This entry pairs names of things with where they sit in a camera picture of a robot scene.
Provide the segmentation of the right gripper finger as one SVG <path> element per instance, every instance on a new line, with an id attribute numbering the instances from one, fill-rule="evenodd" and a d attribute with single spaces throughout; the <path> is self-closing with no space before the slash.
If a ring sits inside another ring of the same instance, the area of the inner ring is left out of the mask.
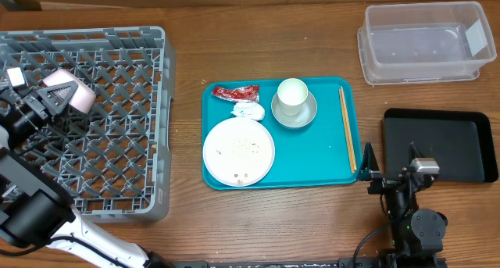
<path id="1" fill-rule="evenodd" d="M 409 144 L 409 165 L 420 166 L 422 158 L 423 158 L 422 153 L 419 151 L 419 149 L 415 146 L 414 142 L 412 141 Z"/>
<path id="2" fill-rule="evenodd" d="M 357 173 L 357 180 L 371 181 L 373 178 L 379 176 L 380 168 L 373 147 L 370 142 L 367 142 L 364 148 L 362 162 Z"/>

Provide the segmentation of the white cup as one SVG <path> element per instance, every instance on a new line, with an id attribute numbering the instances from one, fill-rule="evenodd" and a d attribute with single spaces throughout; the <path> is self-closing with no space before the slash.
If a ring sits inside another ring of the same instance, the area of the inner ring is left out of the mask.
<path id="1" fill-rule="evenodd" d="M 298 78 L 283 80 L 277 89 L 277 97 L 282 113 L 288 116 L 298 114 L 308 94 L 307 85 L 302 80 Z"/>

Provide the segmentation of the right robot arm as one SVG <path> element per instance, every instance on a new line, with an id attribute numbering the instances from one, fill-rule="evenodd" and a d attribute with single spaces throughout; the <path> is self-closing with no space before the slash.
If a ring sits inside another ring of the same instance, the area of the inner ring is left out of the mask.
<path id="1" fill-rule="evenodd" d="M 359 170 L 361 180 L 370 183 L 367 192 L 380 198 L 380 207 L 388 224 L 377 228 L 360 241 L 352 256 L 353 267 L 445 267 L 446 260 L 437 254 L 443 250 L 447 217 L 432 209 L 421 209 L 416 193 L 430 188 L 437 180 L 440 167 L 433 158 L 421 155 L 415 145 L 409 146 L 410 162 L 398 174 L 380 172 L 370 143 L 365 145 Z M 377 257 L 359 257 L 361 248 L 371 238 L 389 230 L 393 247 Z"/>

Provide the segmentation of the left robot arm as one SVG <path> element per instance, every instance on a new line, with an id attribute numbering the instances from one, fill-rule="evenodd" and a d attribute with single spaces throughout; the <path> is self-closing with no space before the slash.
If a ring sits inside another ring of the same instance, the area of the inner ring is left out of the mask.
<path id="1" fill-rule="evenodd" d="M 82 217 L 71 195 L 16 154 L 29 137 L 62 117 L 69 107 L 88 113 L 95 93 L 67 70 L 58 69 L 31 90 L 24 72 L 9 67 L 1 83 L 1 192 L 9 185 L 22 193 L 1 209 L 1 238 L 17 248 L 4 256 L 27 255 L 40 248 L 58 249 L 98 267 L 170 267 L 153 251 L 109 234 Z"/>

